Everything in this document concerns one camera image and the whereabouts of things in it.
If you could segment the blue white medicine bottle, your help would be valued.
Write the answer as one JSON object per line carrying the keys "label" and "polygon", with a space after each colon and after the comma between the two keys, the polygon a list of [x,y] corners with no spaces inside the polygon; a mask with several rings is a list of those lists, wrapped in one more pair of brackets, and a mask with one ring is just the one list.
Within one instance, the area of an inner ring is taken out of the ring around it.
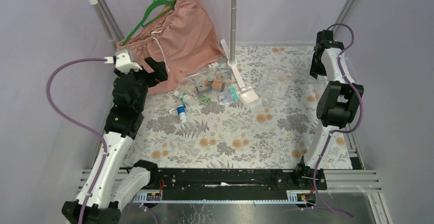
{"label": "blue white medicine bottle", "polygon": [[176,108],[176,111],[179,116],[180,123],[187,123],[186,106],[180,105]]}

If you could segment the clear zip bag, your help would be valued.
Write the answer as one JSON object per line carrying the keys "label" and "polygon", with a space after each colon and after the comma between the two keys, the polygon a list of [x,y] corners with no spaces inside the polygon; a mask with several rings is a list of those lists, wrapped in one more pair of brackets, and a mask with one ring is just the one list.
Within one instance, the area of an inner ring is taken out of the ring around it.
{"label": "clear zip bag", "polygon": [[209,104],[211,101],[226,105],[239,100],[232,84],[232,70],[215,62],[199,71],[179,76],[179,88],[174,95],[188,105],[195,102]]}

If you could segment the green small medicine box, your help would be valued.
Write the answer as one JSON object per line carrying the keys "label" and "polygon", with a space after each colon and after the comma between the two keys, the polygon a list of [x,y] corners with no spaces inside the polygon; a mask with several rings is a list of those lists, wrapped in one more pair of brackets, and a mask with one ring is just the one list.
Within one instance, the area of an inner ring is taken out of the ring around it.
{"label": "green small medicine box", "polygon": [[211,99],[209,97],[199,97],[199,102],[208,105],[211,102]]}

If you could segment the brown medicine bottle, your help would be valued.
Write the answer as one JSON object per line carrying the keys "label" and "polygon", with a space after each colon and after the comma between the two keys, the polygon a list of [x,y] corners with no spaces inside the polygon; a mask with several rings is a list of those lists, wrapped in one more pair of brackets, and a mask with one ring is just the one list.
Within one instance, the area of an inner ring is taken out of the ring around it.
{"label": "brown medicine bottle", "polygon": [[222,81],[206,81],[205,85],[212,88],[212,90],[217,92],[223,92],[225,90],[226,84]]}

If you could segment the white gauze pack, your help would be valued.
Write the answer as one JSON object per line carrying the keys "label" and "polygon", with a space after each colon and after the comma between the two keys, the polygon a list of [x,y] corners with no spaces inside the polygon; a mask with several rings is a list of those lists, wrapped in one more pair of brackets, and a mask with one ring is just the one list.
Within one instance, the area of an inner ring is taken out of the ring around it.
{"label": "white gauze pack", "polygon": [[245,108],[251,108],[261,103],[258,94],[255,92],[252,86],[246,86],[237,92],[239,99]]}

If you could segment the clear plastic kit box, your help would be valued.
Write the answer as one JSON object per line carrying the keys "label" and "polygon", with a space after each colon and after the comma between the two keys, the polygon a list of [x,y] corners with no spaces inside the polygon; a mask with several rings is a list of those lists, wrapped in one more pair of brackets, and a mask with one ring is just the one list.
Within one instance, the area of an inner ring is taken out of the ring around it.
{"label": "clear plastic kit box", "polygon": [[256,84],[257,93],[274,101],[287,103],[319,99],[313,78],[307,71],[279,66],[267,66]]}

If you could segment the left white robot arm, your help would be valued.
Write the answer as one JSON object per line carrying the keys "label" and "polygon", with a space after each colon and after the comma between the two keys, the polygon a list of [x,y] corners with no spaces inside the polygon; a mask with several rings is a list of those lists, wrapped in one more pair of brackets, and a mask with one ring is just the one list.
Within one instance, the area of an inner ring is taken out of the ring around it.
{"label": "left white robot arm", "polygon": [[95,161],[98,166],[92,169],[75,200],[64,203],[61,212],[69,223],[118,223],[124,207],[142,188],[151,189],[160,183],[157,164],[139,160],[114,187],[120,164],[144,119],[148,90],[168,77],[164,62],[148,57],[145,63],[151,72],[143,66],[126,72],[115,69],[113,106],[100,137],[102,147]]}

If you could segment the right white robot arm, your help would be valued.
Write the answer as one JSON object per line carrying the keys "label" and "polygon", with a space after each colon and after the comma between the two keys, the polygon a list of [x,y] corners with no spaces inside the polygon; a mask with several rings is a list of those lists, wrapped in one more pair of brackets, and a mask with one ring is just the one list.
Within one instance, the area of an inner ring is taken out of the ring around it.
{"label": "right white robot arm", "polygon": [[328,83],[317,104],[318,126],[313,142],[292,173],[300,189],[324,179],[324,157],[333,134],[353,122],[364,93],[363,86],[350,75],[344,51],[343,43],[334,40],[333,31],[317,33],[310,75],[315,79],[325,76]]}

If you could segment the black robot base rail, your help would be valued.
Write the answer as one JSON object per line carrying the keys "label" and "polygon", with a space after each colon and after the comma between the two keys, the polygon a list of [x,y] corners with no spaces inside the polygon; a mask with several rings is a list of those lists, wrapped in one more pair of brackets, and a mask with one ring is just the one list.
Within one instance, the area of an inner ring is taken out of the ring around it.
{"label": "black robot base rail", "polygon": [[287,191],[326,190],[323,170],[312,173],[281,169],[162,168],[142,187],[165,201],[285,200]]}

